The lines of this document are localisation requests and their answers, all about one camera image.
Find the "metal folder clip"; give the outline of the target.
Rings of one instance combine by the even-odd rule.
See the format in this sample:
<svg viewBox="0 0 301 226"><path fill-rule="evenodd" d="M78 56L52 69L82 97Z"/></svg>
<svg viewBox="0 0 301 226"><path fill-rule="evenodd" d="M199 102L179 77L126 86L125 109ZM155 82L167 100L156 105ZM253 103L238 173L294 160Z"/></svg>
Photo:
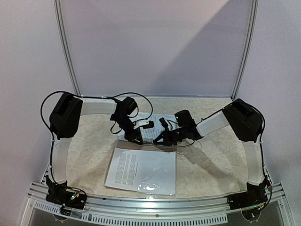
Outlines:
<svg viewBox="0 0 301 226"><path fill-rule="evenodd" d="M153 141L143 141L143 145L155 145Z"/></svg>

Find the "brown plastic folder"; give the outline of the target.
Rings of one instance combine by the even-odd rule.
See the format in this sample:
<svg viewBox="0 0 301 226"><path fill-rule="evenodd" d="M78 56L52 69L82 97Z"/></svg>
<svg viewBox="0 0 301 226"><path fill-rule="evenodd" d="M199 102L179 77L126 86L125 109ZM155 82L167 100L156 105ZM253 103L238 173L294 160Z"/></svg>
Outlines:
<svg viewBox="0 0 301 226"><path fill-rule="evenodd" d="M163 146L153 144L136 144L129 141L118 140L116 143L117 148L130 149L130 150L146 150L146 151L162 151L162 152L177 152L177 146Z"/></svg>

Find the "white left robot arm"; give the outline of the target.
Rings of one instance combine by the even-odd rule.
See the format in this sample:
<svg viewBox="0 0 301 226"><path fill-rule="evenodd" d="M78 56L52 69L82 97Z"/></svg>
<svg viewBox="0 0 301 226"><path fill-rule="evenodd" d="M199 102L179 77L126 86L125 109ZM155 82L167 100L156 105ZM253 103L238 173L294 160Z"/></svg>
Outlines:
<svg viewBox="0 0 301 226"><path fill-rule="evenodd" d="M114 97L78 97L61 92L62 95L49 117L53 144L50 154L50 176L46 184L52 190L52 197L59 204L66 204L70 194L58 185L66 183L66 162L72 138L78 131L79 120L83 115L107 114L124 131L127 141L141 145L143 138L139 128L134 126L129 115L137 107L131 97L122 101Z"/></svg>

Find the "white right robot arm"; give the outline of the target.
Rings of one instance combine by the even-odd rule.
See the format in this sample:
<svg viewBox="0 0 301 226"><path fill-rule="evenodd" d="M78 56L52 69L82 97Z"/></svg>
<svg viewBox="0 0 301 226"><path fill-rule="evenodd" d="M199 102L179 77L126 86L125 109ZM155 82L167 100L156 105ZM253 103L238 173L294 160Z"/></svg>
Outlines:
<svg viewBox="0 0 301 226"><path fill-rule="evenodd" d="M207 135L230 126L245 150L248 181L247 191L240 195L245 204L254 205L264 194L266 175L264 173L261 138L264 131L264 117L252 105L236 99L222 109L196 123L188 110L175 114L178 127L169 130L164 118L159 121L164 127L152 142L155 145L177 145L185 139L200 140Z"/></svg>

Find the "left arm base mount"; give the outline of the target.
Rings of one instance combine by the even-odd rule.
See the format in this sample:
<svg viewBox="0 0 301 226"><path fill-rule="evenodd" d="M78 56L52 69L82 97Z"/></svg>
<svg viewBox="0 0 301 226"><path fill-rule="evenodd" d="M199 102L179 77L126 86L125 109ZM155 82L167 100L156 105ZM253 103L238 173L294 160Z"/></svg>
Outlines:
<svg viewBox="0 0 301 226"><path fill-rule="evenodd" d="M56 184L51 181L49 176L46 176L45 182L48 186L46 201L60 205L60 214L66 216L71 214L66 207L78 210L84 209L87 201L87 194L85 191L67 186L67 182Z"/></svg>

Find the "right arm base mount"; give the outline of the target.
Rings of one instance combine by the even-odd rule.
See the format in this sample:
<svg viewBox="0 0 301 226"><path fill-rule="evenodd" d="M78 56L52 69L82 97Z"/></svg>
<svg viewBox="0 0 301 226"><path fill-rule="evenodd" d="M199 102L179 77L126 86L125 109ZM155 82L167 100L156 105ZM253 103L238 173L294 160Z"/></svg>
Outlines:
<svg viewBox="0 0 301 226"><path fill-rule="evenodd" d="M231 210L243 208L255 208L263 210L272 198L272 186L254 186L247 183L247 191L227 196L227 204Z"/></svg>

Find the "left aluminium frame post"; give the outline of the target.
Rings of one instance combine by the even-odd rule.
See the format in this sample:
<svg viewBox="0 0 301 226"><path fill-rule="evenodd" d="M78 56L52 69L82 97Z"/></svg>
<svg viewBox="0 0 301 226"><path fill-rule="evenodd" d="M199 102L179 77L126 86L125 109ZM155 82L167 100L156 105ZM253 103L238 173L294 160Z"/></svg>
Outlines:
<svg viewBox="0 0 301 226"><path fill-rule="evenodd" d="M75 69L73 66L72 58L71 58L71 53L70 53L70 48L68 44L68 39L66 35L66 30L64 27L64 20L63 20L63 8L62 8L62 1L61 0L54 0L54 9L55 9L55 16L56 16L56 21L57 21L57 27L58 27L58 32L60 36L60 41L62 45L62 50L63 50L63 55L65 58L65 63L67 66L67 70L69 73L69 77L71 80L71 84L73 87L73 90L76 95L81 95L78 79L75 73Z"/></svg>

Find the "aluminium frame post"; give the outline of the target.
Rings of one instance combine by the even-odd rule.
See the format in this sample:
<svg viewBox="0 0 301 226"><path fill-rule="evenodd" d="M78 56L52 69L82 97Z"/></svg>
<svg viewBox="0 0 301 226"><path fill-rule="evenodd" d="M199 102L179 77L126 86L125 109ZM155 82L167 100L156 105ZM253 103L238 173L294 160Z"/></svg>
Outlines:
<svg viewBox="0 0 301 226"><path fill-rule="evenodd" d="M246 31L246 39L245 39L244 48L243 48L243 55L242 55L242 59L241 59L240 65L239 65L237 79L235 81L233 91L230 96L230 98L232 100L235 100L237 98L240 84L243 79L243 74L244 74L244 71L246 68L246 63L247 63L248 55L249 55L250 48L251 48L254 27L255 27L255 22L256 22L256 16L257 16L257 9L258 9L258 0L252 0L251 7L250 7L249 19L248 19L248 26L247 26L247 31Z"/></svg>
<svg viewBox="0 0 301 226"><path fill-rule="evenodd" d="M55 16L56 16L56 21L57 21L57 27L58 27L58 32L60 36L60 41L62 45L62 50L63 50L63 55L65 58L65 63L67 66L67 70L69 73L69 77L71 80L71 84L73 87L73 90L76 95L81 95L78 79L75 73L75 69L73 66L72 58L71 58L71 53L70 53L70 48L68 44L68 39L66 35L66 30L64 27L64 20L63 20L63 8L62 8L62 1L61 0L54 0L54 9L55 9Z"/></svg>

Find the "right aluminium frame post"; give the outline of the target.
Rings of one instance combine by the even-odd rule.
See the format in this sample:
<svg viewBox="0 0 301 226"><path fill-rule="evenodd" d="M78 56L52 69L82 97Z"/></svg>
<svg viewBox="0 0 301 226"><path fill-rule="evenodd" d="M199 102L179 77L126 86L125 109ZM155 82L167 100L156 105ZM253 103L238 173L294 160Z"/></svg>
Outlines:
<svg viewBox="0 0 301 226"><path fill-rule="evenodd" d="M246 63L247 63L248 55L249 55L250 48L251 48L254 27L255 27L255 22L256 22L256 16L257 16L257 9L258 9L258 0L252 0L251 7L250 7L249 19L248 19L248 26L247 26L247 31L246 31L246 39L245 39L244 48L243 48L243 55L242 55L242 59L241 59L240 65L239 65L237 79L235 81L233 91L230 96L230 98L232 100L235 100L237 98L240 84L243 79L243 74L244 74L244 71L246 68Z"/></svg>

